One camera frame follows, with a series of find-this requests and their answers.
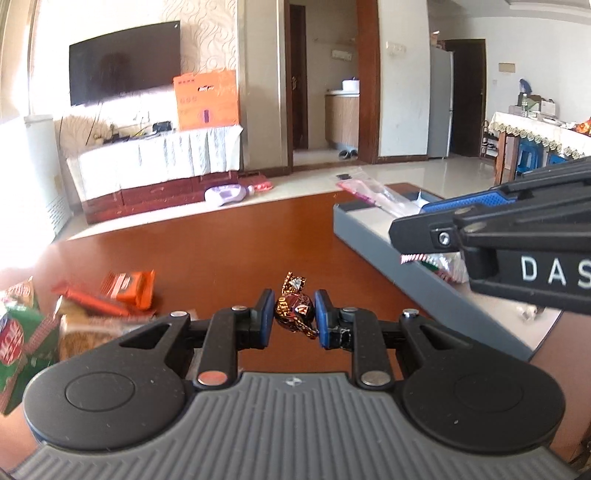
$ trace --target blue gripper pad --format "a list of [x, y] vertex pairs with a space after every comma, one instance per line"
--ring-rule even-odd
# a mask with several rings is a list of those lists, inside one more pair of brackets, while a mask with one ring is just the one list
[[464, 195], [463, 197], [456, 197], [449, 200], [442, 200], [441, 202], [429, 203], [423, 207], [422, 213], [440, 212], [442, 210], [451, 210], [470, 205], [484, 205], [487, 207], [496, 207], [499, 205], [506, 205], [514, 203], [515, 199], [506, 198], [500, 192], [480, 192], [471, 195]]
[[262, 309], [261, 319], [261, 345], [268, 346], [271, 337], [271, 328], [273, 327], [273, 307], [275, 306], [275, 295], [271, 294]]
[[318, 327], [318, 340], [322, 348], [329, 345], [328, 313], [319, 292], [314, 294], [314, 306], [316, 308], [316, 326]]

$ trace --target kitchen counter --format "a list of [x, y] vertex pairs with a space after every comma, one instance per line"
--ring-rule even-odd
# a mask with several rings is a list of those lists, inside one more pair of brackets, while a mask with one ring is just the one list
[[358, 97], [359, 92], [352, 92], [351, 90], [329, 90], [326, 95], [341, 96], [341, 97]]
[[331, 90], [324, 97], [326, 141], [337, 150], [359, 148], [359, 94]]

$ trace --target orange box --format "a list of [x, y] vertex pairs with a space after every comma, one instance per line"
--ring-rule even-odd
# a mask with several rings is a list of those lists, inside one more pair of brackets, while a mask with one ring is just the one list
[[178, 127], [229, 127], [240, 123], [236, 71], [186, 73], [174, 78]]

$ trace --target brown tabletop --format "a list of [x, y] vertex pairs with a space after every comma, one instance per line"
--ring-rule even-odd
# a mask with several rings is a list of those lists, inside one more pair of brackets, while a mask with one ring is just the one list
[[[397, 184], [395, 189], [417, 188]], [[204, 319], [224, 307], [254, 305], [264, 288], [279, 292], [293, 271], [307, 277], [308, 294], [324, 288], [337, 306], [366, 307], [380, 319], [394, 320], [417, 305], [333, 234], [333, 206], [350, 200], [344, 192], [326, 193], [58, 242], [34, 268], [0, 272], [0, 288], [33, 275], [41, 309], [51, 312], [57, 296], [50, 288], [59, 280], [96, 291], [109, 271], [154, 269], [159, 310], [195, 309]], [[591, 420], [590, 342], [589, 319], [565, 314], [532, 361], [554, 375], [565, 392], [567, 413], [553, 444], [565, 459]], [[274, 325], [269, 347], [241, 352], [239, 363], [250, 371], [349, 371], [351, 358]]]

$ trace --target gray ribbed pad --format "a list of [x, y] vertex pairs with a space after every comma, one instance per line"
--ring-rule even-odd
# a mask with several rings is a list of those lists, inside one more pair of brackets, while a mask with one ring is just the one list
[[199, 394], [177, 424], [142, 446], [108, 455], [43, 446], [13, 475], [17, 480], [576, 477], [543, 448], [491, 458], [442, 447], [418, 432], [388, 395], [361, 391], [344, 374], [253, 373], [228, 390]]

